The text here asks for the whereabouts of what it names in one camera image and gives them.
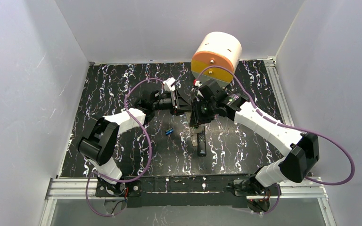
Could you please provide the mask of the black tv remote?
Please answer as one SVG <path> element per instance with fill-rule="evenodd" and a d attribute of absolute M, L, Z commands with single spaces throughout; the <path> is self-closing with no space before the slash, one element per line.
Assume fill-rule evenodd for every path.
<path fill-rule="evenodd" d="M 197 155 L 203 157 L 207 155 L 206 152 L 206 131 L 203 128 L 201 132 L 197 134 Z"/>

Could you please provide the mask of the remote battery cover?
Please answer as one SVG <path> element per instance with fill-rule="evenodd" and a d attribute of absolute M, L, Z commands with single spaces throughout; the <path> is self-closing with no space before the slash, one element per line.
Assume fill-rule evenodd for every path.
<path fill-rule="evenodd" d="M 192 145 L 193 145 L 194 147 L 196 147 L 196 146 L 197 146 L 197 135 L 196 135 L 196 134 L 192 134 L 192 135 L 190 136 L 190 139 L 191 139 Z"/>

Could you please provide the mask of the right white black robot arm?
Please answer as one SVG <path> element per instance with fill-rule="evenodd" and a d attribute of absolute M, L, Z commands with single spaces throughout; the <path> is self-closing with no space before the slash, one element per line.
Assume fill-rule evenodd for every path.
<path fill-rule="evenodd" d="M 217 81 L 195 82 L 197 97 L 192 101 L 191 126 L 206 124 L 216 115 L 243 125 L 282 154 L 282 158 L 260 167 L 248 178 L 230 182 L 227 190 L 236 196 L 261 194 L 273 184 L 284 181 L 300 183 L 319 160 L 318 136 L 289 129 L 266 113 L 258 113 L 248 96 L 228 93 Z"/>

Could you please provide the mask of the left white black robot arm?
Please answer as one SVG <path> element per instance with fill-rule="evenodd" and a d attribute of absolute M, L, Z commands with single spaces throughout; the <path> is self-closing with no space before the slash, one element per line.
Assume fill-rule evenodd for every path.
<path fill-rule="evenodd" d="M 117 138 L 128 130 L 147 125 L 159 110 L 183 115 L 192 111 L 192 105 L 178 90 L 145 90 L 128 111 L 100 118 L 91 117 L 75 147 L 94 165 L 104 181 L 112 185 L 123 183 L 123 173 L 113 158 Z"/>

